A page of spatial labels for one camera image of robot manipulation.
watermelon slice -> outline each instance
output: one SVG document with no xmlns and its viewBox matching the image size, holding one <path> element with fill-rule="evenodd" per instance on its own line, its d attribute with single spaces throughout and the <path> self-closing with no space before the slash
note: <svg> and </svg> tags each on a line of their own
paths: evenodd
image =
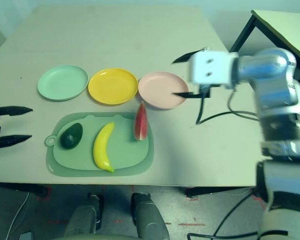
<svg viewBox="0 0 300 240">
<path fill-rule="evenodd" d="M 138 111 L 134 118 L 133 126 L 134 138 L 136 140 L 145 140 L 148 134 L 148 120 L 146 106 L 144 102 L 141 102 Z"/>
</svg>

floor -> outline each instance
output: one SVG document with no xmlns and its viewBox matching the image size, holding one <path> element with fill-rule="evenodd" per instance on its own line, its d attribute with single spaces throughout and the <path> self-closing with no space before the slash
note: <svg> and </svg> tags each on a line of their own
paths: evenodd
<svg viewBox="0 0 300 240">
<path fill-rule="evenodd" d="M 150 193 L 161 212 L 171 240 L 186 240 L 187 233 L 213 234 L 228 211 L 249 192 L 248 188 L 187 198 L 184 188 L 162 186 L 117 185 L 53 185 L 46 198 L 31 194 L 14 226 L 10 240 L 31 231 L 33 240 L 61 237 L 72 212 L 87 193 L 102 194 L 105 199 L 103 234 L 137 237 L 130 214 L 133 192 Z M 6 239 L 8 228 L 27 193 L 0 188 L 0 240 Z M 224 223 L 219 235 L 236 235 L 258 230 L 265 203 L 259 198 L 248 198 Z"/>
</svg>

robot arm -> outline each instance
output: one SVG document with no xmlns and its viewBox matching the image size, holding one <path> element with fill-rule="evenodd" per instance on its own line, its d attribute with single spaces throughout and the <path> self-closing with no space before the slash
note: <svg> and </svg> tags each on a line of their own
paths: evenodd
<svg viewBox="0 0 300 240">
<path fill-rule="evenodd" d="M 300 83 L 296 59 L 281 48 L 254 56 L 198 51 L 189 58 L 190 77 L 202 86 L 233 89 L 249 82 L 263 132 L 256 189 L 267 202 L 258 239 L 300 239 Z"/>
</svg>

toy banana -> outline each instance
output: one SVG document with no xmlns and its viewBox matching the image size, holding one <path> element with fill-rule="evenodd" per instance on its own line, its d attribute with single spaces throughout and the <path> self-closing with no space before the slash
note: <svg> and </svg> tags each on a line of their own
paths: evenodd
<svg viewBox="0 0 300 240">
<path fill-rule="evenodd" d="M 100 168 L 109 172 L 114 172 L 114 168 L 111 166 L 107 155 L 108 139 L 115 127 L 114 122 L 110 122 L 100 130 L 95 138 L 93 145 L 93 158 L 95 164 Z"/>
</svg>

table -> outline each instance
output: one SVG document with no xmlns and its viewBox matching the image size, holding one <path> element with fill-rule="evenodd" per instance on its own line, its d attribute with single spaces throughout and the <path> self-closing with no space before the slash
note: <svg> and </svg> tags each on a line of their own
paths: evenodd
<svg viewBox="0 0 300 240">
<path fill-rule="evenodd" d="M 0 48 L 0 107 L 25 106 L 33 112 L 0 119 L 1 135 L 32 134 L 0 148 L 0 182 L 33 184 L 122 184 L 158 186 L 254 186 L 261 131 L 255 121 L 225 115 L 196 126 L 200 101 L 188 99 L 171 110 L 147 106 L 154 138 L 151 167 L 138 175 L 60 177 L 46 167 L 45 138 L 65 115 L 77 112 L 135 112 L 140 100 L 106 106 L 85 90 L 67 101 L 50 101 L 37 91 L 48 69 L 71 64 L 91 77 L 111 67 L 139 79 L 166 71 L 188 81 L 188 64 L 171 64 L 184 53 L 210 46 L 226 51 L 196 7 L 141 5 L 42 6 Z M 188 83 L 190 90 L 197 86 Z M 204 117 L 227 111 L 231 91 L 214 88 Z M 249 85 L 238 87 L 236 110 L 255 111 Z"/>
<path fill-rule="evenodd" d="M 300 13 L 252 10 L 252 16 L 230 49 L 238 52 L 251 32 L 257 27 L 277 47 L 294 54 L 300 69 Z"/>
</svg>

